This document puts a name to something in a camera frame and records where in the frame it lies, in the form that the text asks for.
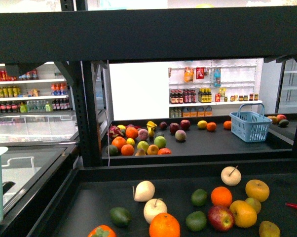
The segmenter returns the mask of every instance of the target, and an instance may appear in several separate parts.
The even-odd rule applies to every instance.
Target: white shelf
[[[262,103],[262,100],[255,101],[227,101],[227,102],[211,102],[211,103],[189,103],[189,104],[169,104],[169,107],[192,107],[192,106],[208,106],[208,105],[241,105],[241,104],[252,104]]]
[[[0,98],[0,101],[17,101],[17,100],[47,100],[47,99],[64,99],[68,98],[69,95],[45,95],[45,96],[33,96],[33,97],[12,97],[12,98]]]
[[[0,81],[0,85],[6,84],[29,84],[29,83],[44,83],[44,82],[62,82],[65,79],[39,79],[39,80],[14,80],[14,81]]]

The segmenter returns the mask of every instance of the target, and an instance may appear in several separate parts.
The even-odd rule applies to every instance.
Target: apple
[[[270,194],[268,185],[258,179],[248,181],[245,192],[249,198],[256,198],[259,202],[266,201]]]
[[[180,122],[180,127],[182,127],[184,131],[187,131],[190,128],[190,121],[187,119],[182,120]]]
[[[253,226],[257,221],[257,213],[247,202],[237,200],[229,207],[235,218],[235,224],[241,228]]]
[[[171,134],[175,134],[179,129],[180,127],[178,123],[173,122],[169,125],[169,130]]]
[[[159,149],[166,147],[166,138],[159,136],[154,139],[154,145],[158,146]]]
[[[165,130],[167,128],[167,123],[166,122],[161,122],[159,124],[160,129]]]
[[[212,206],[208,211],[210,224],[217,231],[226,232],[234,225],[233,213],[225,206]]]
[[[252,206],[257,214],[260,212],[261,203],[256,198],[249,197],[249,198],[245,199],[245,202],[247,202],[250,206]]]

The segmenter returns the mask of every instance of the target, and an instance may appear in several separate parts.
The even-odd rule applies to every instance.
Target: can
[[[9,98],[14,97],[14,90],[11,86],[8,87],[8,97]]]
[[[17,97],[18,96],[18,89],[17,89],[17,87],[13,87],[13,93],[14,93],[14,97]]]
[[[4,91],[2,87],[0,87],[0,98],[4,98]]]
[[[3,87],[2,90],[4,92],[4,97],[5,98],[8,98],[8,88],[7,87]]]

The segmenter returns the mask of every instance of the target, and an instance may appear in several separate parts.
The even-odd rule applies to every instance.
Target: red apple
[[[208,212],[210,224],[217,231],[226,232],[234,225],[233,213],[225,206],[213,206]]]
[[[180,127],[178,123],[173,122],[169,125],[169,130],[171,134],[175,134],[179,129]]]
[[[180,127],[182,127],[184,131],[187,131],[190,128],[190,121],[187,119],[182,120],[180,122]]]

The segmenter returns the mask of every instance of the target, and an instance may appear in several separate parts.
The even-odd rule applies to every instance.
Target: orange
[[[156,215],[149,226],[150,237],[180,237],[178,220],[168,213]]]
[[[217,128],[217,124],[215,122],[209,122],[207,124],[207,130],[209,132],[214,132],[216,130],[216,128]]]
[[[125,135],[127,138],[136,139],[139,135],[139,132],[134,127],[128,127],[127,130],[125,130]]]
[[[162,148],[162,149],[159,149],[159,151],[158,151],[158,155],[169,155],[169,154],[171,154],[172,153],[172,151],[170,150],[170,149],[168,149],[168,148]]]
[[[112,145],[118,148],[118,151],[121,152],[121,148],[127,144],[126,140],[123,137],[116,137],[111,142]]]
[[[229,208],[232,204],[232,193],[226,187],[216,187],[211,193],[211,201],[215,206],[226,206]]]
[[[223,123],[223,127],[226,129],[226,130],[231,130],[232,129],[232,122],[231,121],[225,121]]]
[[[95,229],[93,229],[87,237],[93,237],[96,233],[99,234],[99,236],[107,236],[107,237],[117,237],[116,233],[106,225],[97,226]]]
[[[126,144],[121,148],[121,154],[123,156],[131,156],[134,153],[134,147],[130,144]]]

